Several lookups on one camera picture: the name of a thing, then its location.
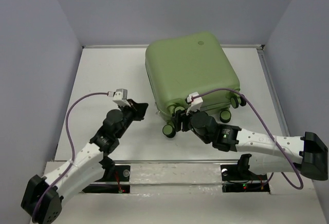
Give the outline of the green suitcase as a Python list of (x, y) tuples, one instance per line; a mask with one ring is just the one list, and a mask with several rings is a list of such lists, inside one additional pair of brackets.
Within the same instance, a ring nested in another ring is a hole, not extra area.
[(145, 68), (155, 105), (166, 124), (162, 133), (176, 134), (171, 120), (177, 110), (189, 107), (193, 93), (205, 94), (201, 110), (228, 123), (230, 108), (245, 106), (237, 95), (240, 81), (217, 38), (210, 32), (152, 42), (145, 51)]

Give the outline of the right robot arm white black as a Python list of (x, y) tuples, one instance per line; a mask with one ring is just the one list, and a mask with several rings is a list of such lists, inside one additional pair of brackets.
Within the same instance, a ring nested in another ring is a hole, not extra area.
[(315, 133), (270, 137), (217, 123), (204, 111), (178, 110), (171, 120), (177, 132), (192, 131), (203, 143), (219, 151), (241, 153), (236, 172), (243, 179), (253, 174), (297, 171), (312, 180), (328, 180), (328, 148)]

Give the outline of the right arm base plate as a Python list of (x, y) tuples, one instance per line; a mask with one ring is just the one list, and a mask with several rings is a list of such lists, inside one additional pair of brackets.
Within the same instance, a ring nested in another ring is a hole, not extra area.
[(221, 175), (223, 193), (270, 193), (269, 184), (266, 184), (267, 175), (242, 175), (235, 164), (222, 164)]

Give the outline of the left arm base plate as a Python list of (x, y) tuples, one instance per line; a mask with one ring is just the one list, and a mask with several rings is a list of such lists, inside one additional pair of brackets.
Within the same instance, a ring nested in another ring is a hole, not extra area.
[(130, 174), (130, 165), (116, 165), (113, 171), (105, 171), (101, 179), (85, 187), (82, 193), (129, 194), (131, 190)]

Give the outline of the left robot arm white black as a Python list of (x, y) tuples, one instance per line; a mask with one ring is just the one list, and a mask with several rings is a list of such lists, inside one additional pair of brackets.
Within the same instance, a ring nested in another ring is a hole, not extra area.
[(98, 179), (109, 180), (115, 162), (109, 155), (119, 145), (119, 139), (134, 121), (142, 121), (147, 103), (132, 99), (120, 102), (110, 110), (95, 135), (78, 153), (57, 169), (44, 175), (34, 175), (27, 183), (21, 208), (33, 223), (53, 223), (65, 205), (77, 193)]

